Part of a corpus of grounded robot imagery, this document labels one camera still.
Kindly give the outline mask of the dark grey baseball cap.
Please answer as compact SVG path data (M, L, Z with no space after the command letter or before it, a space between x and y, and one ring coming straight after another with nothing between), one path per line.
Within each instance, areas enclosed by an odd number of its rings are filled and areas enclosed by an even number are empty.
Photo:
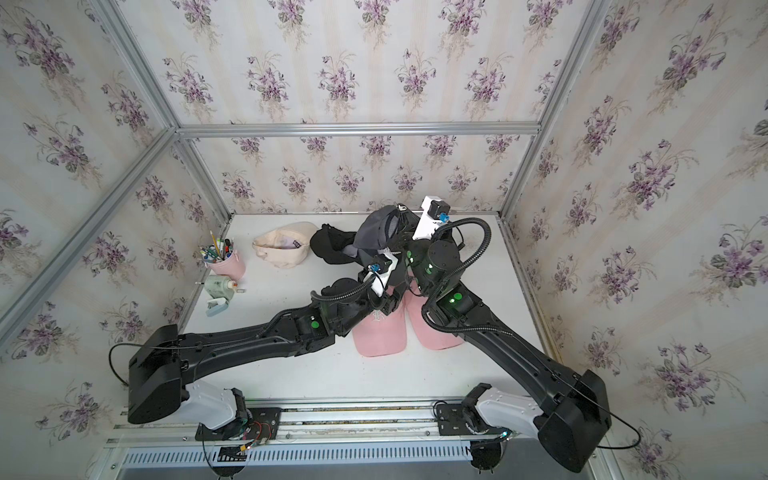
M408 215L404 204L394 204L379 208L365 219L352 243L363 267L368 267L377 255L393 252L391 244L408 224Z

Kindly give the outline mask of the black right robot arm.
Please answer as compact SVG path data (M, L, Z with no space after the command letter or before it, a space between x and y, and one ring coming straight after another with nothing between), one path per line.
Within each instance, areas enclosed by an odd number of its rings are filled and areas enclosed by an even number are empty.
M399 254L425 299L425 323L480 350L536 404L527 409L521 397L479 384L462 404L467 422L533 435L560 466L581 472L612 426L605 382L591 370L578 373L543 353L462 282L490 244L487 222L460 219L429 234L418 233L418 224L415 214L402 213L385 231L388 247Z

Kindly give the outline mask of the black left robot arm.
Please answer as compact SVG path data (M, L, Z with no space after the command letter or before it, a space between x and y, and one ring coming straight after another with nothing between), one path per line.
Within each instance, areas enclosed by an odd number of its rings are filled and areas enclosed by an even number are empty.
M254 326L182 333L158 328L129 360L128 421L133 425L174 418L210 431L239 429L249 420L243 393L217 388L205 377L270 358L289 358L332 346L375 311L394 311L408 289L407 270L342 278L309 305L278 312Z

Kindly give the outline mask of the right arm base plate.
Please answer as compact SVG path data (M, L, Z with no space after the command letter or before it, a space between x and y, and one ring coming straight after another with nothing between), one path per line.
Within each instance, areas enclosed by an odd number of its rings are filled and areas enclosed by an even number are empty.
M503 428L489 426L478 415L464 408L460 402L437 400L432 405L432 414L440 437L498 437L504 432Z

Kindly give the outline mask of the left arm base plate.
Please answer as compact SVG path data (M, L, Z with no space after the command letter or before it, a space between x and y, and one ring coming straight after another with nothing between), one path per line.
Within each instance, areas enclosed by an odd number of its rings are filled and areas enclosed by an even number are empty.
M279 407L248 408L245 419L211 430L200 424L195 440L200 442L245 441L264 444L277 437L283 410Z

